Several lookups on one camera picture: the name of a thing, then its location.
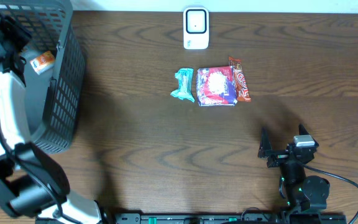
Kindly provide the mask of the orange white snack packet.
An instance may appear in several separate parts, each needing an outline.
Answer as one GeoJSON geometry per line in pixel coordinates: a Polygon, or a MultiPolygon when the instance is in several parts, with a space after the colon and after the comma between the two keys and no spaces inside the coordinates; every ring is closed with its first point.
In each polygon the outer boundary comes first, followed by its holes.
{"type": "Polygon", "coordinates": [[[55,57],[51,51],[47,51],[31,60],[30,65],[36,74],[41,75],[43,72],[54,67],[55,57]]]}

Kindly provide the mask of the orange chocolate bar wrapper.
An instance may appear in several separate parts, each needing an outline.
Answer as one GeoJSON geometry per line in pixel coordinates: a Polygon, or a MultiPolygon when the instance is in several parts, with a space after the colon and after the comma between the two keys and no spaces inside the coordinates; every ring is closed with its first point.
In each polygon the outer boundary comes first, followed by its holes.
{"type": "Polygon", "coordinates": [[[234,57],[228,57],[228,59],[229,59],[229,65],[233,69],[234,81],[236,84],[237,100],[244,101],[244,102],[251,102],[251,97],[249,94],[246,77],[242,69],[241,60],[234,57]]]}

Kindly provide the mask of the pink purple snack packet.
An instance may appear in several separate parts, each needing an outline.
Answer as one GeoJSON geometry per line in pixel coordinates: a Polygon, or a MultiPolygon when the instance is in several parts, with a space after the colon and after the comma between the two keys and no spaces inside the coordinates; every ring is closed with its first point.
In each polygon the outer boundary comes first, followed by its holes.
{"type": "Polygon", "coordinates": [[[199,68],[196,95],[200,106],[234,106],[237,95],[232,67],[199,68]]]}

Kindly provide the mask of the teal snack wrapper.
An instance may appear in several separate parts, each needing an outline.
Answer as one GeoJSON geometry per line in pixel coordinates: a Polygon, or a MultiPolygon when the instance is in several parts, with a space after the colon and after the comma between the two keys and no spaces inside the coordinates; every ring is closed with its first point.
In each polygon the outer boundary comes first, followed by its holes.
{"type": "Polygon", "coordinates": [[[176,72],[175,78],[178,80],[178,88],[171,92],[171,96],[180,100],[195,102],[191,92],[193,72],[194,70],[192,68],[181,68],[176,72]]]}

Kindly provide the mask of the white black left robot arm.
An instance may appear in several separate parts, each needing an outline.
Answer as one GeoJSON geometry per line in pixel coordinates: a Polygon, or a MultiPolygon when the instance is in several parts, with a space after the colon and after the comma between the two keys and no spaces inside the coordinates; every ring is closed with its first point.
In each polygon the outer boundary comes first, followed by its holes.
{"type": "Polygon", "coordinates": [[[31,140],[25,112],[30,33],[0,12],[0,208],[37,223],[107,223],[98,203],[71,191],[62,167],[31,140]]]}

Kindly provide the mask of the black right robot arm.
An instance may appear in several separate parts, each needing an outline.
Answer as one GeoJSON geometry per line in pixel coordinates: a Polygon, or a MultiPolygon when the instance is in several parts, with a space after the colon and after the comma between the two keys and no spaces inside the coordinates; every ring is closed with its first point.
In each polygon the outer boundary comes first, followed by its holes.
{"type": "Polygon", "coordinates": [[[314,212],[327,208],[330,183],[317,175],[307,176],[305,165],[314,159],[318,142],[303,125],[285,149],[274,150],[264,128],[261,134],[258,157],[267,160],[267,167],[280,169],[279,192],[287,199],[289,207],[301,212],[314,212]]]}

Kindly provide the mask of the white barcode scanner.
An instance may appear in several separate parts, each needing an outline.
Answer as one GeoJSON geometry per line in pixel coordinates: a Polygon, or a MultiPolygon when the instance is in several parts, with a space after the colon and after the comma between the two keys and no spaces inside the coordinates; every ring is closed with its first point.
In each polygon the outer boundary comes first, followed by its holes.
{"type": "Polygon", "coordinates": [[[188,7],[183,11],[183,47],[204,50],[209,46],[209,11],[204,7],[188,7]]]}

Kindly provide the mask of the dark grey plastic basket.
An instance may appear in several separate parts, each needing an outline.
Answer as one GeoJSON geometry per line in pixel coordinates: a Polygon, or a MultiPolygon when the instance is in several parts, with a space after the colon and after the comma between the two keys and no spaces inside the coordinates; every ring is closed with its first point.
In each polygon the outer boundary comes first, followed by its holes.
{"type": "Polygon", "coordinates": [[[25,110],[34,142],[48,154],[66,151],[72,142],[86,60],[76,40],[69,0],[3,0],[0,12],[31,34],[22,56],[26,84],[25,110]],[[53,68],[36,74],[30,61],[44,52],[55,57],[53,68]]]}

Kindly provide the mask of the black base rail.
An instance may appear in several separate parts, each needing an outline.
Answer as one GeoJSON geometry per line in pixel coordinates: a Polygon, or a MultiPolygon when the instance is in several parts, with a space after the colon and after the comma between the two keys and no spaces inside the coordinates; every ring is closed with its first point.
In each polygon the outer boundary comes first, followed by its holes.
{"type": "Polygon", "coordinates": [[[112,222],[115,224],[221,224],[221,223],[306,223],[306,224],[346,224],[344,215],[301,214],[291,215],[289,219],[261,212],[247,212],[243,215],[158,215],[138,213],[117,213],[112,222]]]}

